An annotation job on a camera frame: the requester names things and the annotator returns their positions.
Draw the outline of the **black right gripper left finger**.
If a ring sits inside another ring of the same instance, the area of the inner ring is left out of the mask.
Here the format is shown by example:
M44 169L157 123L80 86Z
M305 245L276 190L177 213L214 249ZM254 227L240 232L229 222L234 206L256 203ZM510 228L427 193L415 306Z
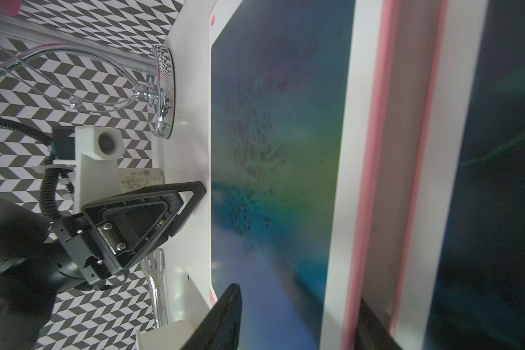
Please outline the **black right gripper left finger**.
M242 317L242 293L230 284L181 350L236 350Z

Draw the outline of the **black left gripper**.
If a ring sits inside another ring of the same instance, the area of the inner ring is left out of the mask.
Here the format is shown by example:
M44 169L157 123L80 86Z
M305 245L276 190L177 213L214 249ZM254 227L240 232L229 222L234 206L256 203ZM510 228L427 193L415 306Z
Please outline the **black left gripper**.
M152 185L84 205L60 216L50 231L61 253L55 267L77 289L112 289L111 276L129 271L176 236L206 195L203 182Z

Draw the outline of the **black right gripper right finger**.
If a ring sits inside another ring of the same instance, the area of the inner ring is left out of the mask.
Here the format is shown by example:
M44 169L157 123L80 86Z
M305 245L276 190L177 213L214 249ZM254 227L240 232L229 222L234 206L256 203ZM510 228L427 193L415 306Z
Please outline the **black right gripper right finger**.
M355 350L401 350L364 299L360 303Z

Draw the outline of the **white plastic storage box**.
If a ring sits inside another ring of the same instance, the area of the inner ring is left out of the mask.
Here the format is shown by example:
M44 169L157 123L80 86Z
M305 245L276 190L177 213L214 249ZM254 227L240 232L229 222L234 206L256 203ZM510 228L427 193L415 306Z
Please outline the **white plastic storage box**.
M137 333L137 349L181 349L209 313L210 307L189 274L164 274L169 324Z

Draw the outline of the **pink writing tablet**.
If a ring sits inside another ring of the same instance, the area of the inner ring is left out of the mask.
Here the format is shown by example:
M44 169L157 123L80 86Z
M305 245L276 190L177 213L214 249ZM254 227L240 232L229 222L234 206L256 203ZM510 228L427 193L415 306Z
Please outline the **pink writing tablet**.
M525 349L525 1L444 1L390 331Z
M216 1L208 18L211 293L240 349L357 338L398 1Z

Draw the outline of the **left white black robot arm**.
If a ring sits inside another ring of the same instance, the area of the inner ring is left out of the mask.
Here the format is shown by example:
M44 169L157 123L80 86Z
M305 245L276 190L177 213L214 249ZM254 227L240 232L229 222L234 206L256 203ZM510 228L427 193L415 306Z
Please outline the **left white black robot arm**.
M205 194L199 181L153 185L52 220L0 197L0 349L31 349L59 294L124 283Z

